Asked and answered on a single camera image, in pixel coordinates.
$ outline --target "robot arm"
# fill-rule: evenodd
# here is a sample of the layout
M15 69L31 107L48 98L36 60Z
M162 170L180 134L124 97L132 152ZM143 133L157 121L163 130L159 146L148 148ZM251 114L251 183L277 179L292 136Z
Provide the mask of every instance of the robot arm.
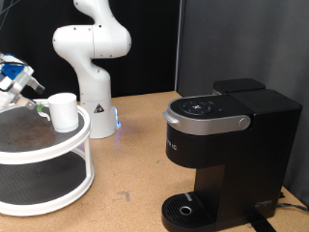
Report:
M131 37L112 14L108 0L74 0L73 3L81 13L92 17L95 24L58 28L52 42L57 54L67 60L77 74L81 106L93 124L90 137L103 138L116 130L116 110L111 103L110 75L94 65L92 59L127 55Z
M26 86L32 87L38 94L42 94L44 87L31 76L33 69L11 54L0 54L0 107L7 107L10 103L34 109L36 103L20 95Z

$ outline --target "gray wall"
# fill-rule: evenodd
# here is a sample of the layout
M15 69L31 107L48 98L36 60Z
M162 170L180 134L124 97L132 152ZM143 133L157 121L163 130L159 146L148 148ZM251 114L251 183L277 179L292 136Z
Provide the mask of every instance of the gray wall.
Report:
M301 103L284 186L309 206L309 2L183 2L177 91L211 94L216 80L251 77Z
M93 20L73 5L73 0L20 0L0 16L0 51L14 54L35 71L45 87L40 98L60 92L79 97L76 73L57 55L52 37L58 27L90 25ZM5 0L3 9L12 0ZM180 0L109 0L117 20L132 37L128 55L93 62L111 76L112 97L174 90ZM31 88L22 95L36 99Z
M0 12L2 12L4 0L0 0Z

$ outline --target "wooden table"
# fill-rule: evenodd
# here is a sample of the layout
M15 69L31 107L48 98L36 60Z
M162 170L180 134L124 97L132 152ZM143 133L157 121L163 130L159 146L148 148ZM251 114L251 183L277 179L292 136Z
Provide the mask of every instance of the wooden table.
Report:
M161 206L168 197L193 191L195 169L183 168L165 155L166 121L162 112L180 96L176 92L113 99L122 128L108 138L92 140L96 174L93 185L68 207L35 217L0 216L0 232L158 232ZM279 202L302 205L283 188ZM284 232L308 232L309 214L280 208L269 219ZM254 232L249 225L229 232Z

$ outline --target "coffee maker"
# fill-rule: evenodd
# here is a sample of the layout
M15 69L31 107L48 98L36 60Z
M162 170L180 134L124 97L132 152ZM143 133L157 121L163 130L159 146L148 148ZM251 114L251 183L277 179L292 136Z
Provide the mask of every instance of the coffee maker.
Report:
M274 216L301 105L254 79L214 82L163 113L166 155L196 168L194 191L162 205L169 231L209 232Z

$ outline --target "warning sticker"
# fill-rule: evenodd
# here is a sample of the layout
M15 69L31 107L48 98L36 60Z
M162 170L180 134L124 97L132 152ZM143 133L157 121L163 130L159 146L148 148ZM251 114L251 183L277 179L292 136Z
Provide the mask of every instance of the warning sticker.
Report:
M100 104L97 105L97 108L95 110L95 113L101 113L101 112L104 112L104 109L102 106L100 106Z

